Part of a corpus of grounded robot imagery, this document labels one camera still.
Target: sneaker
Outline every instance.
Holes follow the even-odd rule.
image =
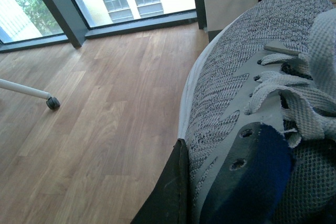
[[[309,68],[316,64],[309,58],[315,49],[249,56],[260,44],[308,51],[302,41],[314,18],[331,8],[326,0],[264,0],[214,47],[194,91],[186,132],[194,223],[302,223],[336,195],[334,142],[323,140],[336,139],[336,96]],[[321,52],[319,44],[310,45]]]

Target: gray knit sneaker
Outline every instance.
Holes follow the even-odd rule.
[[[279,144],[282,140],[278,139],[278,135],[283,140],[286,135],[288,145],[292,148],[296,147],[293,152],[298,160],[295,171],[289,179],[284,197],[272,218],[273,223],[303,223],[310,216],[321,211],[327,202],[336,195],[335,164],[330,162],[329,156],[323,159],[325,152],[319,152],[320,147],[316,147],[323,146],[324,148],[326,145],[330,145],[330,142],[322,141],[324,138],[336,139],[336,124],[334,120],[336,113],[336,95],[334,93],[334,89],[336,88],[336,81],[334,82],[336,80],[334,77],[335,17],[335,10],[332,10],[319,15],[316,19],[311,29],[309,54],[299,54],[299,56],[271,54],[270,56],[266,56],[269,52],[261,51],[247,60],[233,74],[233,78],[236,77],[238,79],[244,76],[246,78],[238,93],[230,100],[229,105],[226,107],[224,113],[222,113],[219,122],[225,122],[227,125],[233,120],[235,122],[230,130],[228,130],[225,140],[216,143],[215,148],[212,148],[212,151],[200,163],[198,169],[191,171],[191,192],[194,199],[193,219],[195,222],[201,220],[201,223],[216,223],[218,220],[223,221],[223,216],[225,218],[229,218],[230,216],[230,218],[233,218],[235,216],[236,220],[238,220],[238,217],[244,215],[243,211],[246,208],[239,208],[239,206],[244,206],[244,195],[240,195],[238,198],[240,201],[238,202],[235,202],[237,197],[231,196],[237,193],[235,186],[240,184],[239,182],[242,178],[246,178],[246,174],[248,174],[249,178],[252,178],[253,173],[249,171],[251,167],[256,171],[254,174],[259,176],[257,179],[260,181],[263,180],[263,175],[260,175],[261,169],[258,170],[256,162],[270,159],[268,159],[269,157],[265,153],[261,153],[262,151],[258,145],[261,139],[258,136],[261,136],[263,131],[272,132],[272,129],[276,130],[274,136],[276,136],[276,141]],[[276,42],[268,44],[268,46],[283,48],[283,45]],[[284,61],[287,61],[291,66],[291,71],[299,73],[299,76],[281,73],[280,69]],[[329,62],[328,69],[325,66],[325,62]],[[300,76],[312,76],[314,81]],[[333,81],[332,85],[326,82],[326,80]],[[283,120],[294,123],[286,123],[286,127],[284,128]],[[265,129],[263,125],[270,125],[271,128]],[[201,123],[198,125],[193,124],[190,130],[193,130],[192,127],[199,126],[202,126]],[[240,152],[235,147],[236,141],[247,138],[253,141],[252,145],[249,149]],[[313,151],[309,152],[306,143],[309,143],[310,147],[314,146],[311,149]],[[244,154],[247,157],[245,158],[238,154]],[[280,177],[285,183],[266,183],[266,185],[269,185],[267,189],[275,189],[271,196],[262,198],[262,200],[272,201],[271,207],[267,209],[268,212],[262,216],[252,216],[256,217],[255,220],[257,221],[250,219],[250,222],[248,222],[247,219],[242,219],[244,220],[242,223],[261,224],[270,217],[270,213],[272,214],[273,207],[275,208],[276,206],[273,203],[277,203],[276,201],[279,200],[278,195],[282,192],[282,186],[287,183],[286,174],[288,174],[290,169],[287,154],[285,149],[283,149],[282,160],[287,165],[275,167],[278,162],[273,163],[276,171],[282,171]],[[316,157],[318,159],[316,166],[310,163],[309,157]],[[307,167],[312,168],[313,171],[311,173],[316,176],[319,173],[316,170],[321,170],[322,176],[324,176],[321,181],[316,181],[318,180],[316,178],[312,179],[311,174],[307,171]],[[275,180],[276,177],[273,176],[272,171],[268,170],[268,172],[266,177]],[[240,173],[240,175],[236,177],[230,175],[234,173]],[[308,186],[303,185],[305,181],[309,181]],[[328,185],[328,190],[321,191],[318,183],[323,184],[323,187]],[[253,189],[251,188],[252,185],[248,185],[247,191],[250,192],[250,195],[247,191],[244,191],[247,198],[253,198],[256,202],[254,205],[251,205],[250,209],[260,204],[256,195],[262,195],[260,192],[254,195],[258,191],[256,189],[258,187]],[[307,191],[298,190],[302,185],[307,188]],[[226,197],[223,197],[223,194],[219,193],[219,188],[226,193]],[[227,202],[234,203],[234,206],[238,207],[233,215],[231,213],[226,214],[227,212],[225,212],[228,209],[232,211],[232,204],[227,204]],[[232,222],[232,220],[227,219],[228,223],[240,223]]]

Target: window sill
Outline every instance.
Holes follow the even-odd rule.
[[[136,33],[139,31],[153,30],[164,27],[185,25],[197,22],[195,10],[178,14],[170,14],[163,17],[153,17],[150,19],[139,19],[124,24],[115,24],[109,27],[96,28],[86,33],[86,39],[94,39],[111,35]]]

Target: shoe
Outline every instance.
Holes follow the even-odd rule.
[[[317,211],[322,211],[336,195],[336,166],[335,162],[332,163],[334,154],[331,155],[336,139],[333,118],[336,112],[333,87],[336,85],[328,88],[330,83],[325,78],[320,79],[321,73],[326,71],[325,62],[331,62],[329,70],[332,72],[326,75],[328,80],[332,80],[335,72],[335,31],[331,39],[323,35],[322,42],[333,40],[323,48],[320,47],[321,35],[314,32],[327,26],[324,23],[333,26],[329,19],[335,16],[333,10],[316,19],[308,54],[266,56],[269,53],[262,50],[244,60],[243,64],[231,62],[233,76],[219,85],[227,85],[237,92],[224,104],[225,110],[218,118],[218,125],[205,127],[205,121],[190,119],[186,140],[190,152],[194,223],[264,224],[269,218],[274,224],[303,223]],[[249,18],[251,16],[243,15],[238,25]],[[268,46],[283,48],[277,42]],[[311,58],[323,52],[324,48],[332,54],[328,59],[317,57],[320,60],[317,64],[314,62],[316,57]],[[215,56],[209,61],[218,63]],[[311,69],[312,64],[319,70]],[[217,74],[211,72],[207,64],[205,67],[207,69],[201,76]],[[286,74],[280,72],[285,68]],[[207,88],[195,89],[196,105],[197,92],[205,92]],[[204,107],[209,106],[206,99],[202,102]],[[219,132],[215,127],[225,129]]]

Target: dark metal window frame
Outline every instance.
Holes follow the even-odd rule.
[[[164,14],[95,28],[90,28],[75,0],[43,1],[64,31],[64,34],[1,44],[0,52],[44,47],[65,42],[70,42],[75,48],[79,48],[86,39],[134,33],[137,31],[189,24],[196,21],[198,21],[200,29],[206,27],[204,0],[195,0],[196,10],[186,10],[179,13]]]

